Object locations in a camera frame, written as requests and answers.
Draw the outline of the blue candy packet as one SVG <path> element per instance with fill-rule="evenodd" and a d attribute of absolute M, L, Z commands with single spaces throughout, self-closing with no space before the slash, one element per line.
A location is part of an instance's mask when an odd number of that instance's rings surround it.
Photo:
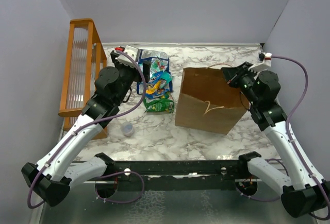
<path fill-rule="evenodd" d="M 158 71 L 158 72 L 153 73 L 147 84 L 155 85 L 159 81 L 159 79 L 163 75 L 163 73 L 164 73 L 164 71 Z"/>
<path fill-rule="evenodd" d="M 169 90 L 167 90 L 167 89 L 160 89 L 152 94 L 146 93 L 145 96 L 148 99 L 156 99 L 156 98 L 161 98 L 161 97 L 165 96 L 168 92 L 169 92 Z"/>

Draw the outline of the yellow snack packet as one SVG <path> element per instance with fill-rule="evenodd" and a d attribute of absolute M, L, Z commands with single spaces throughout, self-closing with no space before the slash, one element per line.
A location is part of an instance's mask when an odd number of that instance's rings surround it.
<path fill-rule="evenodd" d="M 147 90 L 145 91 L 146 94 L 152 95 L 162 89 L 166 84 L 164 79 L 158 80 L 153 86 L 148 86 Z"/>

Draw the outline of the brown paper bag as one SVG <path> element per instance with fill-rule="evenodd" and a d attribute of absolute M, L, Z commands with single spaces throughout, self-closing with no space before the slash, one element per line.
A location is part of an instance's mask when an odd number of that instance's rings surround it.
<path fill-rule="evenodd" d="M 250 106 L 239 89 L 227 85 L 222 69 L 183 69 L 175 125 L 226 135 Z"/>

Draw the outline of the green yellow snack bag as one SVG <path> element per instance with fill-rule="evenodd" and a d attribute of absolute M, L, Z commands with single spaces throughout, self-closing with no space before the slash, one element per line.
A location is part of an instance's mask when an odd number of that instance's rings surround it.
<path fill-rule="evenodd" d="M 146 108 L 146 112 L 150 113 L 173 113 L 175 110 L 175 102 L 172 95 L 161 96 L 160 98 L 155 99 L 145 98 L 143 103 Z"/>

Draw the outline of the teal snack packet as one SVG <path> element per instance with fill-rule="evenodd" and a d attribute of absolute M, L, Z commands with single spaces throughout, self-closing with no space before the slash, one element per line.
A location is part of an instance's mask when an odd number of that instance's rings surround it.
<path fill-rule="evenodd" d="M 150 74 L 154 74 L 160 71 L 165 71 L 168 67 L 168 61 L 161 58 L 152 58 Z"/>
<path fill-rule="evenodd" d="M 162 75 L 159 78 L 160 80 L 160 88 L 164 89 L 167 84 L 169 84 L 172 81 L 172 75 L 168 72 L 163 72 Z"/>

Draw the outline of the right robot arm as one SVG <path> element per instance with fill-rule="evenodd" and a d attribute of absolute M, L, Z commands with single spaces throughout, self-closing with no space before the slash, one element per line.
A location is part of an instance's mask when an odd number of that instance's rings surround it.
<path fill-rule="evenodd" d="M 277 150 L 287 174 L 271 166 L 256 152 L 239 157 L 237 173 L 261 179 L 280 197 L 283 207 L 294 218 L 329 206 L 329 182 L 315 169 L 299 145 L 288 117 L 276 98 L 281 89 L 276 73 L 257 73 L 245 62 L 221 69 L 229 87 L 239 89 L 250 103 L 249 112 L 259 129 Z"/>

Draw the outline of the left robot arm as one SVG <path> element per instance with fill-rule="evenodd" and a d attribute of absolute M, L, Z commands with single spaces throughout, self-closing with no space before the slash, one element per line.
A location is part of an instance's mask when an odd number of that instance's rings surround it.
<path fill-rule="evenodd" d="M 109 157 L 95 155 L 80 165 L 71 163 L 88 142 L 106 128 L 115 118 L 136 110 L 144 101 L 142 96 L 135 106 L 120 112 L 127 101 L 126 94 L 134 81 L 146 84 L 145 76 L 135 56 L 127 51 L 113 51 L 113 67 L 103 68 L 95 80 L 95 93 L 87 101 L 73 127 L 37 163 L 26 163 L 22 175 L 29 187 L 27 206 L 35 209 L 44 203 L 56 206 L 69 191 L 93 178 L 108 180 L 114 167 Z"/>

